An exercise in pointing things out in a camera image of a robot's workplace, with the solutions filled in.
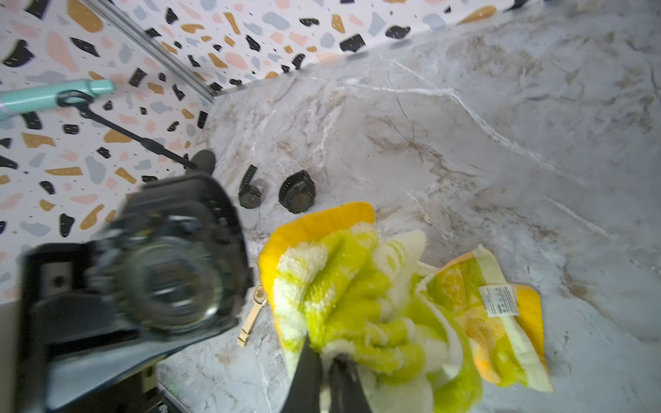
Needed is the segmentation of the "black digital watch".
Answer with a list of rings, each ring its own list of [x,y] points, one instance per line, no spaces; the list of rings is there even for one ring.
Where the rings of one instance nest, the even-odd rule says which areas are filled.
[[[202,172],[132,194],[85,278],[128,318],[173,333],[235,317],[253,285],[238,212]]]

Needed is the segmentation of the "yellow green white cloth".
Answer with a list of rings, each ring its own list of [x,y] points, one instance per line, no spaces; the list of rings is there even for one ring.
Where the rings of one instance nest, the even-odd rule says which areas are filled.
[[[306,337],[320,356],[320,412],[335,358],[356,363],[372,412],[466,412],[487,382],[552,392],[533,288],[507,282],[483,247],[436,268],[424,232],[384,240],[375,224],[366,202],[312,213],[258,258],[291,380]]]

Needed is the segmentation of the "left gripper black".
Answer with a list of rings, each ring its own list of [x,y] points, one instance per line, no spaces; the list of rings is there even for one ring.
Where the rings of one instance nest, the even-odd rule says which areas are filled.
[[[55,412],[233,328],[233,318],[173,333],[128,318],[85,278],[96,243],[43,244],[24,257],[17,341],[18,412]]]

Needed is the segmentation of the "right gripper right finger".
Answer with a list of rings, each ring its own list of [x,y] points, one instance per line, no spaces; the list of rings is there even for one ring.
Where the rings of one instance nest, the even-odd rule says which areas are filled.
[[[371,413],[356,363],[349,358],[335,358],[330,365],[330,413]]]

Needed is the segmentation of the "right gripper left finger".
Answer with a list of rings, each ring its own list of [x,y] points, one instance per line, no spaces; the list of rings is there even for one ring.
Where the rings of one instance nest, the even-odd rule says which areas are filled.
[[[322,379],[322,361],[306,337],[281,413],[320,413]]]

